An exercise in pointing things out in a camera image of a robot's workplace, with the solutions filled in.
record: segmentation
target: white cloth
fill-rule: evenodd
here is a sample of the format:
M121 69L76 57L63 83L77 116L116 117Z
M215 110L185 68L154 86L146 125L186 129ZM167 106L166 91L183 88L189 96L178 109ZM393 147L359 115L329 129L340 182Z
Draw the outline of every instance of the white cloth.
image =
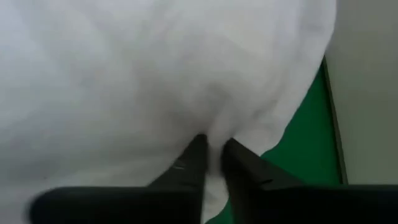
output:
M275 146L335 0L0 1L0 217L63 185L146 185L199 132ZM203 221L225 205L215 172Z

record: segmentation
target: white sheet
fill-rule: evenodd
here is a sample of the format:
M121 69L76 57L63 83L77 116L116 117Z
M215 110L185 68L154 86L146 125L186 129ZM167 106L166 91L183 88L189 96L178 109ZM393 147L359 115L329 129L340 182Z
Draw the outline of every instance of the white sheet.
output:
M275 146L333 31L335 0L0 1L0 217L63 185L146 185L199 132L203 221L230 137Z

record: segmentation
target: black object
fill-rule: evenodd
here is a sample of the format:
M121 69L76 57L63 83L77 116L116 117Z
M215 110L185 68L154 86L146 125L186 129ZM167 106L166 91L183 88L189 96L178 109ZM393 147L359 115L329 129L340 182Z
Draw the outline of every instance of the black object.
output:
M37 197L32 224L201 223L207 139L198 135L147 187L67 187ZM398 221L397 186L311 187L234 139L221 166L236 224Z

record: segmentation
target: green surface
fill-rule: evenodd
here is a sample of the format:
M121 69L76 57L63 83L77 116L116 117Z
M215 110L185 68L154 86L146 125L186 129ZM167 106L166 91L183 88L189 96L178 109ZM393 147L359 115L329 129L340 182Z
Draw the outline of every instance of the green surface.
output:
M262 155L308 184L339 184L333 122L320 69L280 143ZM233 223L231 205L207 224Z

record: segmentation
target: white wall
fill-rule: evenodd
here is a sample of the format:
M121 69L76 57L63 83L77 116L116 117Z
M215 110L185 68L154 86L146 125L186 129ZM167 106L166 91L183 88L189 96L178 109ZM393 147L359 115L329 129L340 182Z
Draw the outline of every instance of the white wall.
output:
M326 57L349 183L398 184L398 1L338 1Z

